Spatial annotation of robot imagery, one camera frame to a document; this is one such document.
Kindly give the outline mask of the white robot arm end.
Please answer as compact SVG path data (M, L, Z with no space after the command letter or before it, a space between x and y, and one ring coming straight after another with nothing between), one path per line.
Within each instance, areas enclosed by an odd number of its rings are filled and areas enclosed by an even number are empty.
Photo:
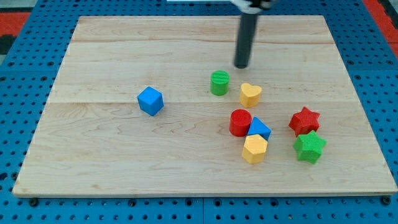
M259 14L270 10L279 0L230 0L242 13Z

